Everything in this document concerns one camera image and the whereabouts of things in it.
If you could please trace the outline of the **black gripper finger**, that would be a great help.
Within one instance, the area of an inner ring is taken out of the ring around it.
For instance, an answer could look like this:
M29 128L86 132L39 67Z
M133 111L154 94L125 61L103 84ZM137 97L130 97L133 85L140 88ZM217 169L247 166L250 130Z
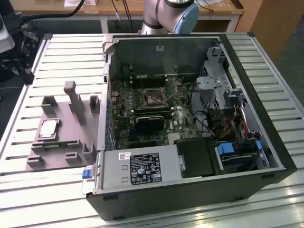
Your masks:
M15 67L14 57L10 53L0 54L0 81L4 82L16 76L17 73L13 70Z
M32 66L38 50L38 35L32 29L34 22L23 22L22 18L15 18L15 48L17 51L17 72L24 85L33 83Z

